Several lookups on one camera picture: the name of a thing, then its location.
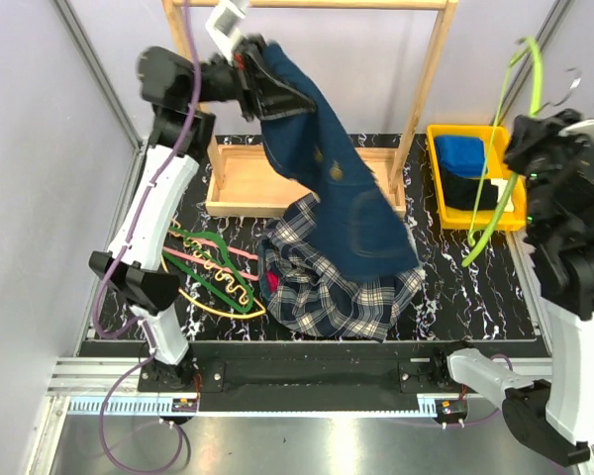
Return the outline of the navy blue garment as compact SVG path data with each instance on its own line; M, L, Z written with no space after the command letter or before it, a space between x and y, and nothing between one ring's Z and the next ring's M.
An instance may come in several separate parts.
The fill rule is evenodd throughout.
M260 125L271 167L318 198L308 242L352 281L367 282L418 266L402 219L308 76L307 97L317 106L314 113Z

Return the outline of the pink hanger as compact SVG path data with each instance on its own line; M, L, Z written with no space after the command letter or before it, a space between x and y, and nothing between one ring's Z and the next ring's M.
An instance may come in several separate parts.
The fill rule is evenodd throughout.
M219 261L217 261L216 259L214 259L213 255L211 255L211 254L208 254L207 256L203 256L200 251L194 251L193 253L186 253L186 252L179 251L174 248L167 247L167 246L163 249L163 252L171 254L175 257L181 258L184 261L190 261L190 262L194 262L197 264L202 264L206 270L210 270L211 268L216 268L216 269L220 269L220 270L223 270L223 271L231 273L231 274L238 273L244 279L247 279L250 281L258 280L258 276L256 274L251 274L248 272L240 271L238 269L233 270L229 266L225 266L222 263L220 263Z

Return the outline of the red garment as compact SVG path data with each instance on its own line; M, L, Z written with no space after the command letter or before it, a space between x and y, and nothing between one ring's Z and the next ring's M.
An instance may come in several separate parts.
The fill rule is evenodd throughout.
M266 271L263 277L268 295L274 293L279 285L279 277L272 271Z

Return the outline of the plaid skirt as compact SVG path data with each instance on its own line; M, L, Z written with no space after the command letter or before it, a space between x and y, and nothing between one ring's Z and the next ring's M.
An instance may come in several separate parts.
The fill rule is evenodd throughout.
M315 229L318 200L309 193L293 202L282 217L263 229L266 271L279 277L267 312L289 330L323 338L365 338L382 341L421 290L426 272L420 265L394 276L365 283L342 277L307 238ZM288 226L295 237L276 233Z

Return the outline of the white pleated skirt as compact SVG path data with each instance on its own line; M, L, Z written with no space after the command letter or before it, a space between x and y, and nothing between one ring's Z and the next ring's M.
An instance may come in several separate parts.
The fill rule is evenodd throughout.
M295 237L293 230L288 226L278 226L276 228L277 235L285 240L289 240Z

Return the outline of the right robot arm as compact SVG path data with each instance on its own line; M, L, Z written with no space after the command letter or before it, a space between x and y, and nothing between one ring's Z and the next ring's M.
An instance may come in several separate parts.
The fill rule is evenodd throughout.
M518 442L570 467L594 447L594 119L572 109L519 116L504 161L526 181L526 241L549 317L551 377L519 375L460 343L430 367L430 380L446 393L472 389Z

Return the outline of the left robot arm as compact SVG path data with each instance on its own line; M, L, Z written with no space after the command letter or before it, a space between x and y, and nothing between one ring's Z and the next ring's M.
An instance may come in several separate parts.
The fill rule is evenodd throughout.
M159 270L170 218L206 156L215 117L198 111L201 103L235 101L247 120L282 119L312 112L314 102L275 75L263 59L259 35L214 54L205 62L163 47L149 47L138 60L142 98L152 105L154 121L138 190L121 228L105 251L94 251L90 269L99 277L91 320L97 333L107 291L120 294L148 341L147 361L174 392L195 383L192 351L178 325L174 301L176 276Z

